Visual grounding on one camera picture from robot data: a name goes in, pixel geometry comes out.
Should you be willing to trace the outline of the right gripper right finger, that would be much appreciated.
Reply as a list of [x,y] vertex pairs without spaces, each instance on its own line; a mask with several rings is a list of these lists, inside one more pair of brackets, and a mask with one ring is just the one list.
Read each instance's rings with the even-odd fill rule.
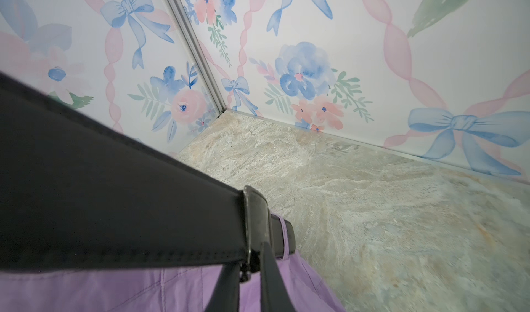
[[268,242],[260,252],[260,295],[261,312],[295,312]]

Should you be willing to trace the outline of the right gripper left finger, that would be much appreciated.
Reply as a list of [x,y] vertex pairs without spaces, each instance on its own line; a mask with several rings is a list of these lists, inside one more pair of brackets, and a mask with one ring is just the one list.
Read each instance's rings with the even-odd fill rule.
[[205,312],[238,312],[240,303],[240,264],[223,265]]

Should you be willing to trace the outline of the purple trousers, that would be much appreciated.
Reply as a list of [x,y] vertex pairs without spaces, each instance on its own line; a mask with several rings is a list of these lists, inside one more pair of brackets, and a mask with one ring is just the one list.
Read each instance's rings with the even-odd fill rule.
[[[290,222],[272,215],[275,256],[297,311],[344,311],[295,250]],[[203,311],[222,268],[1,273],[2,311]]]

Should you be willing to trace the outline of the black leather belt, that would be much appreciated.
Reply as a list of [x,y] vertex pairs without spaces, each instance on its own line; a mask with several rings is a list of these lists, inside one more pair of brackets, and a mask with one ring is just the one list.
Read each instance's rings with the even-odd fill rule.
[[235,189],[1,76],[1,269],[250,262],[254,189]]

